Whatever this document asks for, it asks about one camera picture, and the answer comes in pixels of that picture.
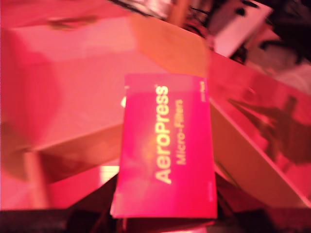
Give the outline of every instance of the box flap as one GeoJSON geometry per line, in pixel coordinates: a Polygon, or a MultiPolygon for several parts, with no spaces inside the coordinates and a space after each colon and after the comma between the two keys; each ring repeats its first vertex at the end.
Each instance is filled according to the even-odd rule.
{"type": "Polygon", "coordinates": [[[170,73],[207,76],[209,53],[196,34],[153,17],[131,15],[138,49],[170,73]]]}

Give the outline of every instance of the pink box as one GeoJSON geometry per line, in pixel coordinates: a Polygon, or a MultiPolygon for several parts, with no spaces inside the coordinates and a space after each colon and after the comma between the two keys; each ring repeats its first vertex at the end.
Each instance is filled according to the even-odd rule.
{"type": "Polygon", "coordinates": [[[123,146],[114,217],[216,218],[206,79],[125,78],[123,146]]]}

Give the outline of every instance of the cardboard box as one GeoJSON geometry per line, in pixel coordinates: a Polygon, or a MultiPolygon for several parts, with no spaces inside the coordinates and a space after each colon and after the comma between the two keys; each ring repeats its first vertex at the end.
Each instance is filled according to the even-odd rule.
{"type": "MultiPolygon", "coordinates": [[[[135,14],[69,32],[49,25],[11,28],[2,31],[1,42],[1,109],[27,142],[25,150],[39,156],[42,168],[36,169],[46,184],[119,157],[126,74],[177,72],[183,67],[186,74],[206,76],[200,37],[135,14]],[[169,39],[163,32],[176,37],[169,39]],[[147,41],[154,33],[158,36],[147,41]],[[156,61],[142,48],[146,45],[157,48],[156,61]]],[[[26,169],[24,151],[7,151],[1,156],[17,153],[20,163],[11,175],[20,179],[17,173],[26,169]]]]}

